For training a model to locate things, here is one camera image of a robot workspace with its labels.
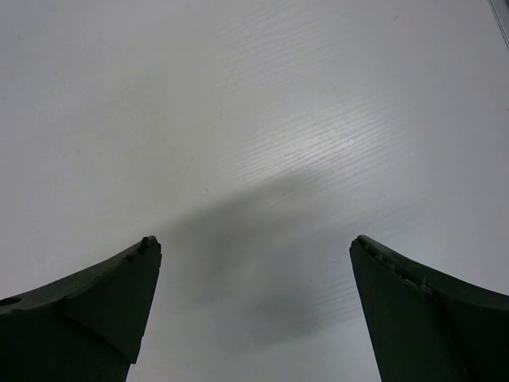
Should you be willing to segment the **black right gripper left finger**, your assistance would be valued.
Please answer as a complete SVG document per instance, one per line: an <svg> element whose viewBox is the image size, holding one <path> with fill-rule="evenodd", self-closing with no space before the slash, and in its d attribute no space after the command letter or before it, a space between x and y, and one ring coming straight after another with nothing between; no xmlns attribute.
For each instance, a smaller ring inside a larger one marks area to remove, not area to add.
<svg viewBox="0 0 509 382"><path fill-rule="evenodd" d="M124 381L161 266L153 236L72 275L1 300L3 381Z"/></svg>

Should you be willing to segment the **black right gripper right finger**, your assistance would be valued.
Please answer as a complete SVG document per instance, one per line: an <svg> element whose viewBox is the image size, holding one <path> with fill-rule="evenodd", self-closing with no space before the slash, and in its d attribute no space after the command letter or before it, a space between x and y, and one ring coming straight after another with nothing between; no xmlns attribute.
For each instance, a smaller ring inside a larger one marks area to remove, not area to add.
<svg viewBox="0 0 509 382"><path fill-rule="evenodd" d="M397 253L368 236L352 270L383 381L506 381L508 297Z"/></svg>

